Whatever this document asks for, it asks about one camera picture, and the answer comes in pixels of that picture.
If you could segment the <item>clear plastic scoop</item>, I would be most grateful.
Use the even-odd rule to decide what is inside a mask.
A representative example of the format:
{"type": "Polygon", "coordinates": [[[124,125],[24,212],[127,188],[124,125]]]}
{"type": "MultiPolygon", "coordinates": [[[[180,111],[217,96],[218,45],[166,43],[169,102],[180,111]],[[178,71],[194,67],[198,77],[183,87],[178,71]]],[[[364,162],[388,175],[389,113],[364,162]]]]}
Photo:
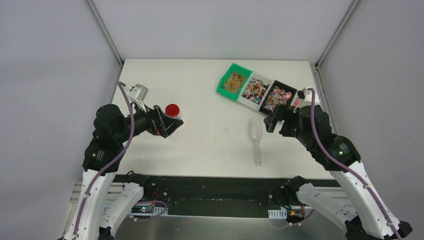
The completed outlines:
{"type": "Polygon", "coordinates": [[[256,167],[262,166],[262,153],[260,141],[263,138],[262,124],[257,118],[249,120],[249,136],[253,144],[253,157],[256,167]]]}

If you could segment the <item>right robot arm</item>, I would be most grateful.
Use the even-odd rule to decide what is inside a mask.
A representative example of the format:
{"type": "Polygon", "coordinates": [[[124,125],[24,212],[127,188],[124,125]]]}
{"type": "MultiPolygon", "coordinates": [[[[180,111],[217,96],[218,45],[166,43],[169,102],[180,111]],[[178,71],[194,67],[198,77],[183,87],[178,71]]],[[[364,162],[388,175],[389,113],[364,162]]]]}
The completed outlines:
{"type": "Polygon", "coordinates": [[[305,147],[338,182],[350,205],[321,193],[301,176],[272,193],[275,204],[286,209],[297,204],[312,207],[336,224],[348,240],[401,240],[412,232],[412,226],[395,217],[383,203],[355,146],[332,132],[329,115],[320,106],[279,105],[264,119],[267,132],[272,133],[278,122],[283,123],[279,133],[305,147]]]}

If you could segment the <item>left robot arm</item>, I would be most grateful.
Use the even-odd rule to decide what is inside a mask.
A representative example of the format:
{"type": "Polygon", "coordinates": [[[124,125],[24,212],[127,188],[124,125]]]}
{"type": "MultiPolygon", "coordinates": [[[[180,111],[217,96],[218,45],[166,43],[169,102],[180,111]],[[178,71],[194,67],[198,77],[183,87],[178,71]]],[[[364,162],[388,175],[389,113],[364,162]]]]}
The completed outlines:
{"type": "Polygon", "coordinates": [[[129,108],[124,116],[115,104],[101,106],[94,119],[92,140],[84,152],[82,188],[78,209],[65,232],[65,240],[112,240],[130,209],[152,198],[150,177],[131,173],[123,192],[103,213],[107,192],[132,139],[148,132],[167,138],[183,120],[165,114],[155,105],[142,110],[129,108]]]}

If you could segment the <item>black candy bin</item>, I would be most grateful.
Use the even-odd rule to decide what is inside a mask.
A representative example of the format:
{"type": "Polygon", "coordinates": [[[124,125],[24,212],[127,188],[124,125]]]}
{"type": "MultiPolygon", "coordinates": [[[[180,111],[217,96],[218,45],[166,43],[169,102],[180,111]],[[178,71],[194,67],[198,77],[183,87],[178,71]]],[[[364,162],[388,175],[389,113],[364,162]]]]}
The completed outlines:
{"type": "Polygon", "coordinates": [[[275,80],[263,98],[259,112],[270,115],[278,105],[290,106],[297,91],[296,88],[275,80]]]}

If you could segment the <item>white gummy bin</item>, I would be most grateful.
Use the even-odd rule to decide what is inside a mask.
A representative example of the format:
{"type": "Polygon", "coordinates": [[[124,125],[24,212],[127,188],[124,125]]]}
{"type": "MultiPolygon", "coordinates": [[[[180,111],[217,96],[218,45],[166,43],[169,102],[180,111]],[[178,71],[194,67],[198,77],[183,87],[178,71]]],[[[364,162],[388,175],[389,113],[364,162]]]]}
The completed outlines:
{"type": "Polygon", "coordinates": [[[294,98],[290,103],[290,106],[297,107],[303,101],[303,99],[299,97],[299,94],[297,92],[293,96],[294,98]]]}

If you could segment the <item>white lollipop bin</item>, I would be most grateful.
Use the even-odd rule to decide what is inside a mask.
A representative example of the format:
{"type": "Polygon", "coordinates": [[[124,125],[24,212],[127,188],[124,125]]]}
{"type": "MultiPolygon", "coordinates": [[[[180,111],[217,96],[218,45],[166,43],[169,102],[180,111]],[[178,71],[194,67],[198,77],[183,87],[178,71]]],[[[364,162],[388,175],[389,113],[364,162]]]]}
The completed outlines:
{"type": "Polygon", "coordinates": [[[237,102],[259,111],[273,83],[272,78],[254,71],[242,87],[237,102]]]}

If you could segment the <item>green candy bin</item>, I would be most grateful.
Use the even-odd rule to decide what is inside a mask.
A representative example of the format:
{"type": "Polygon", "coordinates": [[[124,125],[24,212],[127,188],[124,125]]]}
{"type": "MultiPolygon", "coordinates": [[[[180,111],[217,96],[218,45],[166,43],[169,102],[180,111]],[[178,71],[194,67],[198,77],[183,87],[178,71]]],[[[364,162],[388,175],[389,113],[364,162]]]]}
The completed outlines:
{"type": "Polygon", "coordinates": [[[252,70],[232,63],[219,80],[216,92],[232,101],[237,101],[242,88],[252,74],[252,70]]]}

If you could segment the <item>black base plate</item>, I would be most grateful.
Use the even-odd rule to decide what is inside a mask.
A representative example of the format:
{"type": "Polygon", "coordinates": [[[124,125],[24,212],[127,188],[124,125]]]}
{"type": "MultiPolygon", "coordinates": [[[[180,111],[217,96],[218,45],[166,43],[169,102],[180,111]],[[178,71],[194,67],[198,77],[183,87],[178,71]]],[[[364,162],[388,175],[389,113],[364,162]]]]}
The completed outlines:
{"type": "Polygon", "coordinates": [[[170,216],[266,218],[269,210],[302,210],[288,178],[150,176],[142,201],[170,216]]]}

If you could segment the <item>aluminium frame rail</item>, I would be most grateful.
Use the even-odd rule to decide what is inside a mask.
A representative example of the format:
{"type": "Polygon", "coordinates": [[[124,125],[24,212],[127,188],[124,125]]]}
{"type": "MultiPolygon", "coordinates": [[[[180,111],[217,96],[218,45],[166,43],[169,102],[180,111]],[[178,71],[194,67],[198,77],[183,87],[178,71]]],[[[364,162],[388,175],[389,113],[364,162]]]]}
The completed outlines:
{"type": "Polygon", "coordinates": [[[73,214],[75,213],[75,211],[77,209],[77,204],[78,204],[78,200],[79,200],[81,190],[82,190],[82,182],[77,181],[74,185],[69,203],[66,207],[66,214],[65,214],[65,217],[64,217],[64,220],[63,220],[63,224],[61,226],[61,233],[60,233],[62,236],[66,233],[69,226],[71,225],[73,214]]]}

